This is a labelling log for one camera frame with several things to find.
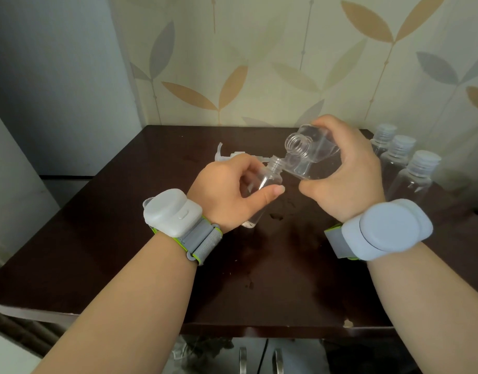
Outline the person's right hand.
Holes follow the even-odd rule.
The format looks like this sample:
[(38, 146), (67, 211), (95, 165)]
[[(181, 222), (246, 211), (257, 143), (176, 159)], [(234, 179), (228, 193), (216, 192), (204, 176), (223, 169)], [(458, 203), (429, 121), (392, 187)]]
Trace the person's right hand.
[(344, 223), (371, 206), (385, 201), (381, 167), (371, 142), (360, 130), (333, 115), (323, 115), (312, 125), (329, 129), (340, 148), (341, 166), (329, 177), (337, 194), (313, 199), (322, 210)]

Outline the person's left hand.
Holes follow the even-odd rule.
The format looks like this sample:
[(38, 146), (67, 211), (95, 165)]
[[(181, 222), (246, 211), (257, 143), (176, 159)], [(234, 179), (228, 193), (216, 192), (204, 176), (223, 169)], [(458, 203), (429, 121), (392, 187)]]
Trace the person's left hand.
[(247, 153), (209, 163), (194, 180), (187, 198), (200, 205), (204, 216), (223, 233), (230, 232), (263, 209), (248, 208), (248, 198), (241, 194), (245, 180), (255, 178), (262, 168), (264, 165)]

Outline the large clear plastic bottle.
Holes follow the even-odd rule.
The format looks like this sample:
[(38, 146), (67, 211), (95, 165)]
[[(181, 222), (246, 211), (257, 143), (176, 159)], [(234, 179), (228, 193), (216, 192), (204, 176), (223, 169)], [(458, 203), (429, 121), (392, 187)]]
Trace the large clear plastic bottle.
[(285, 141), (283, 170), (302, 180), (319, 180), (335, 171), (332, 157), (339, 152), (332, 132), (322, 126), (301, 125)]

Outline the person's right forearm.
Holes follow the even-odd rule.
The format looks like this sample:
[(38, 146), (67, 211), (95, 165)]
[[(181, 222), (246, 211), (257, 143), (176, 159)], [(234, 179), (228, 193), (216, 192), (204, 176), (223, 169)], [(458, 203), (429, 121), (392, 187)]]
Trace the person's right forearm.
[(478, 292), (427, 245), (367, 262), (379, 300), (423, 374), (478, 374)]

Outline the person's left forearm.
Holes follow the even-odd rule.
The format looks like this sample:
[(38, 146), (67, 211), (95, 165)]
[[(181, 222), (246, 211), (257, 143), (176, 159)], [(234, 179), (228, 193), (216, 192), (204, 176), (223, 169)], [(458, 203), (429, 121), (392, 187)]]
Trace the person's left forearm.
[(173, 238), (153, 235), (32, 374), (161, 374), (180, 333), (197, 268)]

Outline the white pump dispenser cap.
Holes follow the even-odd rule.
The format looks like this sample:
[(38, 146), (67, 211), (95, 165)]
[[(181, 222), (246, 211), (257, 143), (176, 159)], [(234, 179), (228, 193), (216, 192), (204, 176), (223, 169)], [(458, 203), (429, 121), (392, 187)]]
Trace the white pump dispenser cap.
[[(217, 152), (215, 153), (215, 161), (216, 162), (224, 162), (224, 161), (227, 161), (235, 156), (238, 156), (238, 155), (242, 155), (243, 153), (246, 153), (244, 151), (234, 151), (232, 152), (230, 155), (228, 156), (222, 156), (222, 146), (223, 146), (223, 143), (220, 142), (217, 146)], [(262, 163), (269, 163), (270, 162), (270, 157), (262, 157), (262, 156), (254, 156), (256, 159), (258, 159), (260, 162)]]

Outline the dark brown wooden table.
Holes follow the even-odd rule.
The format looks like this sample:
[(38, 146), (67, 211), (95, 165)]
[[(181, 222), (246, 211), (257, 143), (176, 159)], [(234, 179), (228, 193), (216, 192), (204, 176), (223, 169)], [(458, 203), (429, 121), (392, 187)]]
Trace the dark brown wooden table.
[[(293, 128), (150, 125), (0, 269), (0, 312), (72, 323), (153, 236), (142, 202), (188, 190), (223, 152), (284, 156)], [(339, 260), (324, 235), (336, 221), (285, 175), (284, 195), (254, 229), (237, 228), (197, 271), (181, 333), (216, 337), (381, 338), (396, 335), (365, 263)]]

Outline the clear bottle with white cap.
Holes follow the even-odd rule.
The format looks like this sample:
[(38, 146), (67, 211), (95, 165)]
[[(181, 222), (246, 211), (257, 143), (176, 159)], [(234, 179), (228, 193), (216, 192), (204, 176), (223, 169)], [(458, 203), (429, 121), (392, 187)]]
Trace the clear bottle with white cap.
[(433, 183), (431, 176), (441, 160), (442, 157), (434, 152), (417, 150), (386, 191), (386, 201), (408, 199), (420, 204)]
[(380, 124), (377, 126), (371, 144), (373, 152), (377, 157), (385, 153), (396, 135), (397, 127), (390, 124)]
[(395, 135), (389, 144), (388, 150), (379, 157), (384, 192), (387, 193), (398, 173), (406, 168), (409, 154), (416, 144), (416, 139)]

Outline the white right wrist tracker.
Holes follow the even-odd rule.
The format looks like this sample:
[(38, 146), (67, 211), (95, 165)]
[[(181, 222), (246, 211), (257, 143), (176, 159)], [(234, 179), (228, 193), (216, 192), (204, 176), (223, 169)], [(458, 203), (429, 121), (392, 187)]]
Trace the white right wrist tracker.
[(415, 202), (401, 198), (375, 204), (324, 233), (337, 258), (372, 261), (406, 251), (433, 231), (427, 214)]

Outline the white wrist tracker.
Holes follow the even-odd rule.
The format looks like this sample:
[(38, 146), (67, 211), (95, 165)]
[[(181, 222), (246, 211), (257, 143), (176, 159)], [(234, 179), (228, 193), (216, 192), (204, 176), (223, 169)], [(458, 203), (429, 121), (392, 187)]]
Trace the white wrist tracker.
[(145, 223), (153, 232), (173, 238), (187, 259), (199, 266), (223, 238), (220, 226), (208, 220), (202, 207), (180, 189), (165, 190), (144, 200), (142, 206)]
[(337, 258), (372, 261), (406, 251), (433, 231), (427, 214), (415, 202), (401, 198), (375, 204), (324, 233)]

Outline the white left wrist tracker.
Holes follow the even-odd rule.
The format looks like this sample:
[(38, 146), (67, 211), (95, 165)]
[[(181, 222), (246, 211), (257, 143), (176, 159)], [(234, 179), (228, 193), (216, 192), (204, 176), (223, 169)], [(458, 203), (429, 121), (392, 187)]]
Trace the white left wrist tracker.
[(199, 266), (223, 238), (220, 226), (208, 220), (202, 207), (180, 189), (165, 190), (144, 200), (142, 206), (145, 223), (153, 232), (173, 238), (187, 259)]

